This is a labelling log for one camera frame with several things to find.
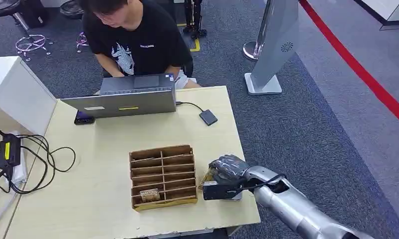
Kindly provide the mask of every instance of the speaker grille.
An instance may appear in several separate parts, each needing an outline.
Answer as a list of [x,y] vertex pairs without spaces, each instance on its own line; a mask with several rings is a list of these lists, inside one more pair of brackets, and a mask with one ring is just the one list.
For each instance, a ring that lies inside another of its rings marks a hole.
[[288,42],[283,43],[281,50],[282,50],[282,52],[288,52],[288,51],[292,50],[292,48],[293,48],[293,43],[288,41]]

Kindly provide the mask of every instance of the white base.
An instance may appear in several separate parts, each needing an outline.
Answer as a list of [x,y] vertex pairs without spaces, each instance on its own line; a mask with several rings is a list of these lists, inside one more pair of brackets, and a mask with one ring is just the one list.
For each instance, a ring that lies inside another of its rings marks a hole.
[[270,81],[261,89],[254,88],[251,79],[251,73],[245,73],[246,86],[248,87],[248,93],[250,95],[269,95],[269,94],[280,94],[282,87],[280,87],[277,76],[274,75]]

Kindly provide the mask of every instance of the yellow sticker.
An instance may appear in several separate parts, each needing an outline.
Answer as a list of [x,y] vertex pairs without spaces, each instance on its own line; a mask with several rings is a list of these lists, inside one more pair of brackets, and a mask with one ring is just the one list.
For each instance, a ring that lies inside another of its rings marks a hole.
[[139,107],[126,107],[126,108],[119,108],[120,111],[126,111],[126,110],[137,110]]
[[6,143],[4,145],[4,158],[6,160],[9,160],[9,148],[10,148],[10,143]]

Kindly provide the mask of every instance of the shorts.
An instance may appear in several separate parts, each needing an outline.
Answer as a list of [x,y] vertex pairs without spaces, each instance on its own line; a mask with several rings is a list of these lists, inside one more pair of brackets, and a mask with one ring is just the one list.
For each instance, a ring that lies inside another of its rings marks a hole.
[[193,81],[195,83],[197,82],[197,80],[195,78],[188,78],[185,75],[185,73],[182,70],[180,70],[178,78],[176,79],[176,82],[175,82],[176,90],[183,89],[186,86],[186,84],[188,83],[188,81]]

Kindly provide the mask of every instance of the hair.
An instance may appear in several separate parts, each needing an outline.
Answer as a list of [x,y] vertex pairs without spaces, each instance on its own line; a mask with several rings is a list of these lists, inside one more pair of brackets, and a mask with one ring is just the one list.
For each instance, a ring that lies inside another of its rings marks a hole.
[[127,0],[78,0],[78,4],[84,11],[108,15],[113,14],[128,2]]

